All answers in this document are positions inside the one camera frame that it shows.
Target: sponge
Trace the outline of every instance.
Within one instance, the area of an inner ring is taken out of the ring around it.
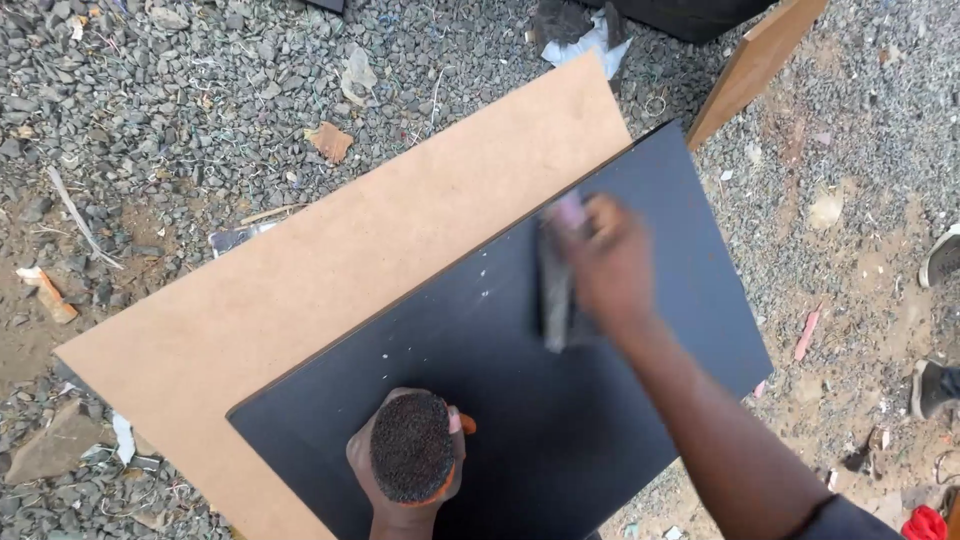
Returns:
[[[395,503],[435,500],[453,479],[453,439],[446,403],[429,392],[398,396],[376,415],[370,445],[373,477]]]

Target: hand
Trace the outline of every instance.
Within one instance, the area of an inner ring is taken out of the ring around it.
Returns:
[[[426,392],[414,388],[395,388],[383,400],[382,408],[390,400],[414,392]],[[460,490],[463,475],[463,463],[466,456],[466,442],[461,423],[460,412],[455,406],[448,406],[450,417],[450,436],[453,438],[453,454],[455,459],[453,481],[433,503],[419,506],[395,503],[387,498],[373,477],[373,466],[370,458],[370,438],[373,423],[377,412],[364,424],[363,428],[354,434],[347,442],[347,462],[356,475],[360,487],[373,506],[373,523],[371,538],[429,538],[433,531],[433,522],[441,504],[451,499]]]
[[[593,195],[582,210],[565,197],[547,210],[547,219],[573,268],[577,302],[622,342],[658,319],[650,240],[637,216],[612,196]]]

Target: gravel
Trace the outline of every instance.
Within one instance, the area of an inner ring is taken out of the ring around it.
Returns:
[[[146,4],[150,12],[142,0],[11,0],[0,29],[0,208],[15,217],[12,227],[0,222],[0,255],[45,268],[61,263],[62,292],[81,306],[84,328],[102,319],[95,313],[103,308],[135,303],[211,260],[210,233],[266,209],[316,201],[549,68],[524,39],[532,0],[371,0],[343,17],[302,2]],[[870,422],[898,421],[906,401],[899,371],[875,374],[870,362],[844,359],[879,355],[876,342],[888,330],[850,274],[861,249],[882,251],[883,239],[902,233],[885,263],[886,278],[901,281],[889,284],[887,304],[876,311],[896,318],[924,249],[960,221],[953,8],[946,0],[833,0],[771,90],[695,153],[778,368],[766,401],[750,404],[768,421],[804,373],[841,367],[842,375],[830,377],[834,392],[860,395],[864,380],[876,380],[890,406],[871,409]],[[83,36],[71,39],[67,20],[82,12],[89,17]],[[618,99],[630,132],[640,136],[675,117],[689,127],[747,27],[695,47],[628,23],[635,40]],[[363,106],[340,89],[357,47],[376,76],[370,90],[349,88]],[[302,130],[322,121],[354,138],[340,164],[303,140]],[[24,128],[27,136],[12,135]],[[142,256],[156,258],[149,272],[136,266],[121,278],[99,260],[78,258],[89,249],[61,219],[66,208],[43,170],[50,164],[98,246],[132,268]],[[721,181],[724,171],[732,173]],[[846,193],[841,221],[809,231],[806,209],[830,186]],[[40,225],[66,234],[27,233]],[[781,364],[780,352],[792,347],[810,303],[823,295],[858,331],[800,365]],[[945,307],[960,298],[937,292],[932,304],[932,346],[948,350],[943,336],[960,319]],[[8,328],[36,324],[27,312],[12,315]],[[897,361],[907,357],[904,351]],[[92,407],[102,418],[103,406]],[[43,408],[19,404],[23,430],[0,438],[2,452],[39,422]],[[822,416],[826,423],[807,432],[836,434],[816,437],[822,442],[810,459],[827,462],[842,453],[848,418],[833,405]],[[12,501],[8,494],[23,502],[12,515],[11,506],[0,506],[4,533],[79,528],[144,536],[140,522],[114,514],[153,489],[149,510],[172,512],[160,536],[228,534],[169,464],[145,473],[143,483],[121,480],[116,464],[105,463],[60,486],[48,479],[0,488],[0,502]],[[168,489],[174,481],[184,487]],[[58,495],[71,482],[77,493],[86,486],[77,500]],[[664,495],[651,491],[633,508],[668,512]]]

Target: shoe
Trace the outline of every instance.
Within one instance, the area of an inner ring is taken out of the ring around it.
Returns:
[[[910,395],[910,412],[921,420],[937,413],[945,403],[954,400],[943,386],[947,369],[933,360],[918,360],[913,365],[913,389]]]
[[[920,285],[924,288],[939,285],[957,269],[960,269],[960,223],[950,226],[933,244],[920,267]]]

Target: sleeve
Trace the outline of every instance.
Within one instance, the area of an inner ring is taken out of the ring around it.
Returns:
[[[895,530],[839,495],[821,503],[791,540],[902,540]]]

